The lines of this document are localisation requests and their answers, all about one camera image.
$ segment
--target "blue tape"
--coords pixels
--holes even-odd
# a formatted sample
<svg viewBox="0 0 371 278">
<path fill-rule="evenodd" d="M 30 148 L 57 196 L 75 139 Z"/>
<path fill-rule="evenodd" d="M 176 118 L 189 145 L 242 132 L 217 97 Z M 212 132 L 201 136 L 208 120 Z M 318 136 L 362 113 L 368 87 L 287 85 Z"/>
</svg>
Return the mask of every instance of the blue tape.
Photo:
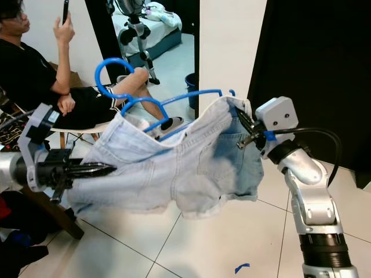
<svg viewBox="0 0 371 278">
<path fill-rule="evenodd" d="M 276 135 L 274 135 L 274 131 L 265 131 L 264 132 L 265 137 L 268 141 L 277 141 Z"/>
<path fill-rule="evenodd" d="M 234 274 L 237 274 L 237 272 L 239 272 L 239 270 L 243 267 L 246 267 L 246 268 L 249 268 L 250 267 L 250 264 L 243 264 L 243 265 L 240 265 L 239 267 L 237 267 L 235 270 L 234 270 Z"/>
</svg>

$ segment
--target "black hose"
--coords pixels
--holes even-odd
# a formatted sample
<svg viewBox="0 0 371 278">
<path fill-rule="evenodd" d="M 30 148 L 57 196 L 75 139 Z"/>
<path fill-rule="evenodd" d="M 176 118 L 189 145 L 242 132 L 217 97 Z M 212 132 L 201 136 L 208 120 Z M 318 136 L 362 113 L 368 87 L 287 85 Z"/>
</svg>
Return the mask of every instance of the black hose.
<svg viewBox="0 0 371 278">
<path fill-rule="evenodd" d="M 334 143 L 335 143 L 335 161 L 334 161 L 334 169 L 332 170 L 332 173 L 329 177 L 329 184 L 333 181 L 335 178 L 335 175 L 337 173 L 337 170 L 339 169 L 341 156 L 343 153 L 343 148 L 341 146 L 340 138 L 336 135 L 336 133 L 328 130 L 323 129 L 321 127 L 302 127 L 302 128 L 296 128 L 296 129 L 280 129 L 280 130 L 273 130 L 274 134 L 287 134 L 287 133 L 303 133 L 303 132 L 316 132 L 316 133 L 322 133 L 326 134 L 328 137 L 330 137 Z"/>
</svg>

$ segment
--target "chair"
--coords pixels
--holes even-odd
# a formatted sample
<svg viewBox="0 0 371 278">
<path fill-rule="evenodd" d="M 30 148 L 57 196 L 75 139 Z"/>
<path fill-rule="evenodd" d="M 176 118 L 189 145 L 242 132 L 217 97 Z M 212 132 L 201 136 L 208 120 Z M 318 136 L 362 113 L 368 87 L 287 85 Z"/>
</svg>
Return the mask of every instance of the chair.
<svg viewBox="0 0 371 278">
<path fill-rule="evenodd" d="M 19 109 L 19 111 L 21 111 L 22 113 L 25 113 L 25 111 L 22 110 L 22 108 L 20 108 L 17 104 L 15 104 L 15 106 Z M 76 136 L 77 139 L 74 142 L 76 142 L 77 140 L 80 139 L 81 141 L 84 141 L 84 142 L 87 142 L 87 143 L 90 144 L 90 142 L 88 142 L 88 141 L 86 141 L 82 138 L 82 135 L 83 134 L 91 134 L 94 141 L 97 141 L 99 139 L 97 134 L 103 132 L 106 129 L 108 124 L 109 124 L 109 122 L 99 123 L 98 125 L 95 125 L 95 127 L 91 128 L 91 129 L 80 129 L 80 130 L 75 130 L 75 129 L 51 129 L 50 131 L 59 132 L 60 148 L 64 149 L 64 148 L 66 148 L 66 137 L 65 137 L 66 133 L 67 133 L 67 139 L 68 139 L 68 134 L 71 134 L 71 135 L 75 136 L 74 133 L 77 133 L 78 136 Z"/>
<path fill-rule="evenodd" d="M 17 107 L 14 105 L 14 103 L 9 101 L 1 87 L 0 108 L 9 115 L 13 114 L 17 110 Z M 95 129 L 94 132 L 100 132 L 98 130 L 103 130 L 103 125 L 99 129 Z M 52 204 L 49 200 L 49 197 L 44 192 L 33 192 L 28 186 L 24 186 L 21 192 L 25 194 L 26 197 L 29 198 L 35 205 L 39 206 L 43 211 L 49 214 L 56 221 L 56 223 L 62 229 L 67 231 L 73 238 L 80 239 L 83 236 L 83 230 L 64 213 L 60 206 Z"/>
</svg>

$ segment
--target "hair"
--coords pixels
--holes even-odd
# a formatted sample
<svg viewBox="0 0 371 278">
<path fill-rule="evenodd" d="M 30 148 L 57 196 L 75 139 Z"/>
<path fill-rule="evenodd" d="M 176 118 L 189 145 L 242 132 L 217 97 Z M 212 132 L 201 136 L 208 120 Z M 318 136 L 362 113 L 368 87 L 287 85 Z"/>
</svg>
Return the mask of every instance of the hair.
<svg viewBox="0 0 371 278">
<path fill-rule="evenodd" d="M 23 7 L 23 0 L 0 0 L 0 22 L 16 17 Z"/>
</svg>

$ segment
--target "floor tile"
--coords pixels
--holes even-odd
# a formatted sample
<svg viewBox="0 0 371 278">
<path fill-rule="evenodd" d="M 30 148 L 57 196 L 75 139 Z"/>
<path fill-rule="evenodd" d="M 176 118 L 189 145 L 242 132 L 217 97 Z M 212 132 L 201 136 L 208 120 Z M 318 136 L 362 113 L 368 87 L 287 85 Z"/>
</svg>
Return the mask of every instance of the floor tile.
<svg viewBox="0 0 371 278">
<path fill-rule="evenodd" d="M 371 277 L 371 243 L 348 235 L 345 235 L 345 240 L 348 244 L 351 262 L 357 267 L 359 277 Z M 288 213 L 278 278 L 303 277 L 301 268 L 303 262 L 303 255 L 300 250 L 300 242 L 296 233 L 294 218 L 291 213 Z"/>
<path fill-rule="evenodd" d="M 194 36 L 182 34 L 181 39 L 180 45 L 154 60 L 155 72 L 161 84 L 149 83 L 147 87 L 153 98 L 157 100 L 163 101 L 187 93 L 184 79 L 188 74 L 195 72 Z M 192 120 L 187 98 L 166 105 L 165 110 L 170 117 L 181 116 L 188 122 Z"/>
<path fill-rule="evenodd" d="M 171 203 L 162 214 L 132 214 L 118 208 L 91 211 L 81 217 L 103 232 L 155 260 L 172 230 L 179 209 Z"/>
<path fill-rule="evenodd" d="M 48 245 L 49 255 L 35 262 L 21 278 L 145 278 L 152 261 L 83 221 L 85 231 L 81 240 L 61 232 Z"/>
<path fill-rule="evenodd" d="M 258 199 L 286 210 L 289 188 L 285 176 L 272 161 L 262 159 L 262 163 L 264 177 L 259 185 Z"/>
<path fill-rule="evenodd" d="M 179 278 L 179 276 L 158 264 L 154 264 L 147 278 Z"/>
<path fill-rule="evenodd" d="M 179 218 L 157 263 L 183 278 L 276 277 L 285 214 L 260 201 L 231 201 L 212 218 Z"/>
<path fill-rule="evenodd" d="M 333 166 L 323 163 L 330 174 Z M 343 223 L 345 233 L 371 242 L 371 193 L 355 185 L 354 172 L 339 168 L 329 187 Z"/>
</svg>

